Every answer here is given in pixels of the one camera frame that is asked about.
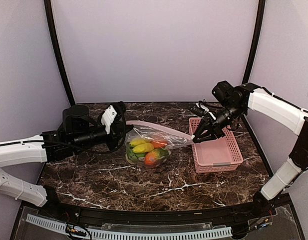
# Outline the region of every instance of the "plastic bag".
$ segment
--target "plastic bag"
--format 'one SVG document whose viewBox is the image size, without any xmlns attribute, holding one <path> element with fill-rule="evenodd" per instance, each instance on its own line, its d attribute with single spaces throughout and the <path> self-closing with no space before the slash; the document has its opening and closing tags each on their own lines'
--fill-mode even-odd
<svg viewBox="0 0 308 240">
<path fill-rule="evenodd" d="M 168 127 L 140 121 L 128 124 L 134 124 L 125 140 L 126 160 L 132 165 L 155 168 L 167 160 L 172 149 L 192 144 L 189 135 Z"/>
</svg>

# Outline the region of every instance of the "black pole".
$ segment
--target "black pole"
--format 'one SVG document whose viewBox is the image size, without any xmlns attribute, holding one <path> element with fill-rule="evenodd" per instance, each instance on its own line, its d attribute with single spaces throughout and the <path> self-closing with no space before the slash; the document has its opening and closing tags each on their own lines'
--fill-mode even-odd
<svg viewBox="0 0 308 240">
<path fill-rule="evenodd" d="M 69 81 L 67 78 L 67 74 L 65 71 L 64 63 L 63 63 L 63 58 L 60 53 L 60 48 L 58 44 L 58 39 L 57 39 L 57 34 L 56 34 L 56 28 L 55 28 L 55 23 L 54 23 L 54 18 L 53 18 L 53 10 L 52 10 L 52 5 L 50 0 L 44 0 L 45 3 L 45 11 L 46 11 L 46 17 L 47 17 L 47 23 L 48 23 L 48 28 L 49 28 L 49 34 L 50 38 L 52 40 L 52 45 L 54 49 L 54 54 L 56 58 L 56 62 L 58 65 L 58 70 L 60 73 L 60 76 L 62 78 L 62 82 L 65 88 L 65 92 L 69 101 L 69 104 L 71 106 L 75 105 L 75 100 L 74 96 L 72 93 L 72 90 L 70 89 Z"/>
<path fill-rule="evenodd" d="M 253 35 L 252 45 L 250 47 L 250 52 L 249 52 L 248 61 L 247 61 L 242 84 L 248 83 L 250 74 L 252 72 L 252 68 L 253 68 L 253 64 L 254 64 L 254 60 L 256 56 L 256 51 L 257 51 L 257 46 L 258 46 L 258 41 L 259 41 L 259 36 L 260 36 L 260 30 L 262 28 L 262 23 L 263 23 L 265 3 L 266 3 L 266 0 L 259 0 L 258 2 L 258 10 L 257 10 L 254 35 Z"/>
</svg>

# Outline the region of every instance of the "black base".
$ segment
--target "black base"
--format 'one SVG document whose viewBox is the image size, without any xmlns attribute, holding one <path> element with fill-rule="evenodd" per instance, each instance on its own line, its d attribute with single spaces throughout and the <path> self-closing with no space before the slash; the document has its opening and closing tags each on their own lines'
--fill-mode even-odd
<svg viewBox="0 0 308 240">
<path fill-rule="evenodd" d="M 289 194 L 283 194 L 275 201 L 275 207 L 289 205 L 293 211 L 297 228 L 301 239 L 304 240 L 304 233 L 300 226 L 294 205 Z M 22 202 L 18 215 L 15 220 L 14 228 L 10 240 L 14 240 L 18 222 L 23 208 L 31 207 L 38 209 L 38 214 L 47 217 L 53 217 L 64 222 L 72 222 L 80 226 L 101 227 L 103 224 L 122 224 L 122 225 L 141 225 L 141 226 L 168 226 L 168 225 L 185 225 L 212 223 L 213 226 L 225 225 L 232 227 L 233 235 L 248 227 L 248 220 L 255 217 L 251 214 L 253 203 L 245 203 L 236 206 L 227 206 L 203 210 L 191 211 L 174 211 L 174 212 L 135 212 L 135 211 L 118 211 L 93 209 L 88 207 L 78 207 L 68 204 L 59 203 L 56 206 L 47 205 L 43 208 L 36 207 L 30 203 Z"/>
</svg>

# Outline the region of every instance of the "black frame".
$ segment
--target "black frame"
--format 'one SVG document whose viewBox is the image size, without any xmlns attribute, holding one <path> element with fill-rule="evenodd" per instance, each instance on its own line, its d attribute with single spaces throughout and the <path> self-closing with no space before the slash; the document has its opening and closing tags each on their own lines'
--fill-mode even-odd
<svg viewBox="0 0 308 240">
<path fill-rule="evenodd" d="M 97 226 L 102 224 L 123 224 L 123 225 L 142 225 L 142 226 L 165 226 L 165 225 L 182 225 L 182 224 L 200 224 L 212 222 L 213 226 L 226 225 L 236 231 L 248 226 L 248 220 L 254 219 L 250 213 L 233 215 L 232 212 L 243 212 L 250 209 L 252 202 L 235 206 L 209 208 L 191 211 L 174 211 L 174 212 L 135 212 L 135 211 L 115 211 L 105 209 L 93 209 L 89 207 L 78 207 L 68 204 L 61 204 L 62 209 L 68 212 L 70 219 L 75 224 L 81 226 Z M 300 235 L 301 240 L 305 240 L 295 207 L 288 193 L 281 195 L 275 202 L 275 207 L 289 205 Z M 30 203 L 22 202 L 12 229 L 10 240 L 14 240 L 18 223 L 24 207 L 30 207 L 38 210 L 38 214 L 51 217 L 42 208 L 36 207 Z"/>
<path fill-rule="evenodd" d="M 253 68 L 253 64 L 254 64 L 254 60 L 256 56 L 256 51 L 258 47 L 258 41 L 260 37 L 260 31 L 262 28 L 262 23 L 263 23 L 263 18 L 264 18 L 265 3 L 266 3 L 266 0 L 259 0 L 258 2 L 258 10 L 257 10 L 254 35 L 253 35 L 253 40 L 252 40 L 252 44 L 251 44 L 250 51 L 249 51 L 249 56 L 248 56 L 242 84 L 248 83 L 250 74 L 252 72 L 252 68 Z"/>
<path fill-rule="evenodd" d="M 259 0 L 259 2 L 258 2 L 258 10 L 257 10 L 255 29 L 254 29 L 252 44 L 251 44 L 251 47 L 250 47 L 249 56 L 248 56 L 247 65 L 246 65 L 244 77 L 243 77 L 243 80 L 242 80 L 242 84 L 248 83 L 249 77 L 250 77 L 250 74 L 251 74 L 251 71 L 252 71 L 252 67 L 253 67 L 253 64 L 254 64 L 257 46 L 258 46 L 258 41 L 259 41 L 259 37 L 260 37 L 260 31 L 261 31 L 263 17 L 264 17 L 265 3 L 266 3 L 266 0 Z M 50 34 L 50 38 L 51 38 L 51 41 L 52 41 L 54 54 L 55 54 L 55 58 L 56 58 L 57 65 L 58 65 L 58 70 L 59 70 L 59 73 L 60 73 L 60 76 L 61 76 L 61 79 L 62 79 L 62 82 L 63 82 L 63 85 L 64 85 L 64 89 L 65 89 L 65 92 L 66 92 L 66 95 L 67 95 L 67 99 L 68 99 L 70 105 L 73 106 L 73 105 L 76 105 L 76 103 L 75 103 L 75 99 L 74 99 L 74 96 L 73 96 L 73 92 L 70 88 L 70 84 L 69 84 L 69 81 L 68 81 L 68 77 L 67 77 L 66 70 L 65 70 L 65 67 L 64 67 L 63 58 L 62 58 L 59 43 L 58 43 L 51 0 L 44 0 L 44 4 L 45 4 L 45 12 L 46 12 L 46 18 L 47 18 L 47 23 L 48 23 L 48 28 L 49 28 L 49 34 Z"/>
<path fill-rule="evenodd" d="M 252 39 L 252 44 L 250 48 L 250 53 L 244 73 L 244 77 L 242 80 L 242 84 L 248 83 L 252 66 L 255 60 L 257 46 L 259 42 L 260 37 L 260 31 L 264 16 L 264 10 L 265 10 L 265 0 L 259 0 L 258 3 L 258 11 L 257 11 L 257 17 L 256 17 L 256 23 L 255 23 L 255 29 Z M 57 39 L 56 29 L 55 29 L 55 23 L 53 19 L 53 13 L 52 13 L 52 7 L 51 7 L 51 0 L 44 0 L 45 3 L 45 11 L 46 11 L 46 17 L 47 17 L 47 23 L 49 27 L 49 32 L 51 36 L 51 41 L 53 44 L 53 49 L 55 53 L 55 58 L 57 61 L 58 69 L 63 81 L 63 85 L 66 91 L 66 95 L 68 98 L 68 101 L 73 106 L 75 105 L 75 100 L 73 97 L 73 93 L 71 91 L 69 81 L 67 78 L 67 74 L 64 68 L 64 63 L 62 60 L 60 47 Z M 270 177 L 273 176 L 273 172 L 270 168 L 270 165 L 268 163 L 268 160 L 259 145 L 257 138 L 251 129 L 250 125 L 248 124 L 246 118 L 243 116 L 242 121 L 245 124 L 247 130 L 250 133 L 250 136 L 260 154 L 260 157 L 262 158 L 264 165 L 268 171 L 268 174 Z M 221 225 L 225 224 L 227 226 L 231 226 L 233 228 L 237 227 L 238 225 L 244 224 L 246 226 L 247 221 L 249 219 L 252 219 L 253 216 L 246 214 L 241 215 L 239 217 L 230 215 L 231 212 L 235 211 L 241 211 L 244 212 L 244 210 L 249 209 L 251 206 L 251 202 L 239 204 L 235 206 L 228 206 L 228 207 L 219 207 L 219 208 L 211 208 L 211 209 L 202 209 L 202 210 L 191 210 L 191 211 L 177 211 L 177 212 L 130 212 L 130 211 L 115 211 L 115 210 L 103 210 L 103 209 L 93 209 L 88 207 L 78 207 L 74 205 L 68 205 L 68 204 L 61 204 L 61 206 L 69 212 L 71 219 L 74 219 L 74 222 L 78 224 L 90 224 L 99 226 L 102 223 L 116 223 L 116 224 L 126 224 L 127 222 L 129 224 L 137 224 L 137 225 L 178 225 L 178 224 L 193 224 L 193 223 L 205 223 L 205 222 L 212 222 L 213 225 Z M 289 194 L 281 195 L 278 203 L 276 203 L 276 206 L 282 206 L 285 204 L 289 204 L 293 215 L 295 217 L 295 221 L 297 224 L 298 231 L 300 233 L 301 239 L 304 240 L 305 236 L 302 231 L 296 210 L 294 208 L 294 205 L 291 201 L 291 198 Z M 18 210 L 16 220 L 12 229 L 10 240 L 13 240 L 16 234 L 16 230 L 18 227 L 18 222 L 21 217 L 21 213 L 23 211 L 23 208 L 25 206 L 32 207 L 35 209 L 39 209 L 39 213 L 41 215 L 45 215 L 46 213 L 41 209 L 37 208 L 34 205 L 31 205 L 30 203 L 26 203 L 22 201 L 21 206 Z"/>
<path fill-rule="evenodd" d="M 59 48 L 51 0 L 44 0 L 44 4 L 45 4 L 45 12 L 46 12 L 46 18 L 47 18 L 47 24 L 48 24 L 50 39 L 52 41 L 58 70 L 59 70 L 59 73 L 60 73 L 60 77 L 62 78 L 62 82 L 63 82 L 63 85 L 64 85 L 64 89 L 65 89 L 69 104 L 71 106 L 73 106 L 73 105 L 76 105 L 76 103 L 75 103 L 75 100 L 74 100 L 73 92 L 70 89 L 70 85 L 69 85 L 69 81 L 68 81 L 67 74 L 66 74 L 66 71 L 65 71 L 65 66 L 64 66 L 62 54 L 61 54 L 60 48 Z"/>
</svg>

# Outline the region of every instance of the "pink plastic basket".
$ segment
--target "pink plastic basket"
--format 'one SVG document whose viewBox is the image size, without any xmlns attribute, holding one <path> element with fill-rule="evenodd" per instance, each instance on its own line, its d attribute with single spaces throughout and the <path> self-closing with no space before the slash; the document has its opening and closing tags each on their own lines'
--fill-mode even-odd
<svg viewBox="0 0 308 240">
<path fill-rule="evenodd" d="M 200 117 L 189 119 L 190 135 L 200 120 Z M 226 128 L 223 131 L 225 137 L 192 145 L 197 173 L 233 171 L 244 161 L 234 134 Z"/>
</svg>

